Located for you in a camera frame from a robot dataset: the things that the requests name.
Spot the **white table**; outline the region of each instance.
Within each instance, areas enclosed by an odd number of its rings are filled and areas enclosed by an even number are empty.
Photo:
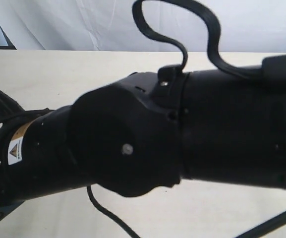
[[[232,64],[260,64],[271,54],[223,54]],[[81,94],[134,71],[157,71],[180,53],[0,51],[0,89],[25,109],[56,109]],[[190,53],[186,70],[214,68],[204,53]],[[230,238],[286,210],[286,191],[183,181],[138,198],[98,186],[98,201],[143,238]],[[127,238],[98,212],[86,189],[25,202],[0,222],[0,238]],[[269,235],[286,237],[286,227]]]

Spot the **warning triangle symbol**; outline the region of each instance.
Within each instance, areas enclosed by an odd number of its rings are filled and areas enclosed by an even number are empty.
[[[13,147],[13,149],[10,151],[10,154],[14,157],[17,157],[17,144]]]

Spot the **black rubber strap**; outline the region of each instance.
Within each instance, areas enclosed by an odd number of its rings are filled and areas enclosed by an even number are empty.
[[[183,60],[181,63],[181,70],[182,70],[186,66],[188,59],[186,48],[180,42],[155,32],[148,25],[143,15],[143,10],[142,10],[143,1],[145,0],[137,0],[132,7],[132,14],[137,28],[144,36],[146,36],[151,40],[158,42],[165,42],[177,46],[183,54]],[[171,3],[180,6],[184,9],[187,9],[196,14],[197,16],[199,16],[205,22],[208,28],[208,47],[207,47],[208,58],[211,61],[211,63],[214,64],[219,70],[246,79],[259,79],[261,77],[260,69],[238,68],[228,64],[221,58],[218,50],[220,35],[221,35],[220,23],[219,20],[216,18],[216,16],[207,7],[193,0],[160,0],[160,1]]]

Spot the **silver screw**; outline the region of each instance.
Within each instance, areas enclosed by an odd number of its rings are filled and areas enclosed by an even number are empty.
[[[130,144],[124,144],[122,147],[122,154],[124,155],[133,154],[133,146],[131,146]]]
[[[168,82],[166,81],[161,82],[161,86],[167,86],[167,85],[168,85]]]

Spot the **screw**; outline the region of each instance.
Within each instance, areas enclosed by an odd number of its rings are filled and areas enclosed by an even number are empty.
[[[124,144],[122,147],[122,154],[124,155],[133,154],[133,146],[131,146],[130,144]]]
[[[167,85],[168,85],[168,82],[166,81],[161,82],[161,86],[167,86]]]

